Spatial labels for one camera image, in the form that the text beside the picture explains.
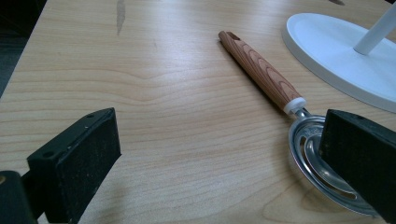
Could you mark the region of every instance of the metal rim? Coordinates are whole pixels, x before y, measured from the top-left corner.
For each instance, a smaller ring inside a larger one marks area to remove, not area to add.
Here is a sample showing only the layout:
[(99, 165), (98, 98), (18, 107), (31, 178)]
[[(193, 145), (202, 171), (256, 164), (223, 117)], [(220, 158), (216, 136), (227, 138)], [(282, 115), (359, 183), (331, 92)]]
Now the metal rim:
[(320, 158), (318, 147), (324, 121), (325, 117), (322, 116), (294, 121), (289, 132), (290, 151), (294, 160), (308, 180), (331, 200), (353, 212), (378, 216), (374, 208)]

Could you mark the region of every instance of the white pole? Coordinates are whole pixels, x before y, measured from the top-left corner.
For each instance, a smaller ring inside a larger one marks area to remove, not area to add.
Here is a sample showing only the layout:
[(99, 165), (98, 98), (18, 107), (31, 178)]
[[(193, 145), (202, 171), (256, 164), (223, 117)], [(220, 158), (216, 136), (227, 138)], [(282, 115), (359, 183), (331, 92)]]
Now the white pole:
[(354, 50), (358, 53), (367, 55), (385, 38), (392, 30), (396, 28), (396, 4), (379, 19), (379, 21), (367, 32), (359, 41)]

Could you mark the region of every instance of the white round base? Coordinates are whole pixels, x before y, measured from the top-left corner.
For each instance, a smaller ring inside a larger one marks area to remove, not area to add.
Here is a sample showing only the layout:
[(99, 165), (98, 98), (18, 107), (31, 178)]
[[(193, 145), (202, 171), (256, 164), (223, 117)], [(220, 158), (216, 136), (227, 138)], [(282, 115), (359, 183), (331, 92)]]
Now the white round base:
[(396, 44), (384, 38), (368, 55), (353, 48), (368, 32), (333, 17), (303, 13), (289, 18), (283, 39), (315, 75), (366, 104), (396, 113)]

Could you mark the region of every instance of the wooden handle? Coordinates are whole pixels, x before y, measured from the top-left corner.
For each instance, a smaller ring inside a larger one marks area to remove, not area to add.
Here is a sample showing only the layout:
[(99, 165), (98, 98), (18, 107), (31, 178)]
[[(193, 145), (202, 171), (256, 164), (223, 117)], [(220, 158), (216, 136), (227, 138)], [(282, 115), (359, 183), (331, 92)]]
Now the wooden handle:
[(305, 100), (294, 87), (247, 43), (231, 32), (221, 31), (219, 38), (245, 71), (285, 113), (305, 106)]

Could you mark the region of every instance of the light wood tabletop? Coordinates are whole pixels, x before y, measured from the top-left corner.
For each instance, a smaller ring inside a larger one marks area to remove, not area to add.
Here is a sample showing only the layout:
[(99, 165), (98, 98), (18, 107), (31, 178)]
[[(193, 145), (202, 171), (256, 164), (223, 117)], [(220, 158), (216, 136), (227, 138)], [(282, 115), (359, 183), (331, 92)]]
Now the light wood tabletop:
[(370, 28), (390, 8), (343, 2), (49, 0), (1, 98), (0, 170), (23, 175), (26, 158), (51, 138), (114, 107), (122, 156), (80, 223), (384, 223), (339, 206), (304, 177), (290, 155), (293, 117), (218, 37), (230, 30), (249, 43), (312, 114), (345, 110), (396, 131), (395, 114), (331, 87), (283, 43), (297, 13)]

